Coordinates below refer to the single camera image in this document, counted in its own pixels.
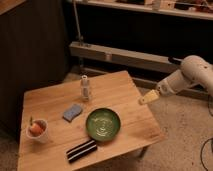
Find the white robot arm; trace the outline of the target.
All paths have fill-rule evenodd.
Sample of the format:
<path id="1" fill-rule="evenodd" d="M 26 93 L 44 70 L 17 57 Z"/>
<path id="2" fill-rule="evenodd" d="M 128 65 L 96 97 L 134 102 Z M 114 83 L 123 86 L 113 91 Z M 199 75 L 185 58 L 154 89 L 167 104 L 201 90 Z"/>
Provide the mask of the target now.
<path id="1" fill-rule="evenodd" d="M 179 69 L 158 82 L 138 102 L 140 105 L 148 104 L 196 85 L 201 85 L 213 97 L 213 65 L 197 55 L 190 55 L 181 61 Z"/>

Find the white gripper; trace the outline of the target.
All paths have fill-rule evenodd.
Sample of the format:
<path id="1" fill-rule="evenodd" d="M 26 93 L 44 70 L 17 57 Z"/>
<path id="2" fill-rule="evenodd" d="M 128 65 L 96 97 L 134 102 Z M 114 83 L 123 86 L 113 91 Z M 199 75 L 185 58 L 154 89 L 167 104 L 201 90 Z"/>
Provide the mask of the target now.
<path id="1" fill-rule="evenodd" d="M 157 100 L 161 96 L 171 96 L 186 89 L 189 86 L 189 80 L 181 71 L 175 71 L 156 85 L 156 90 L 150 90 L 139 99 L 141 105 Z"/>

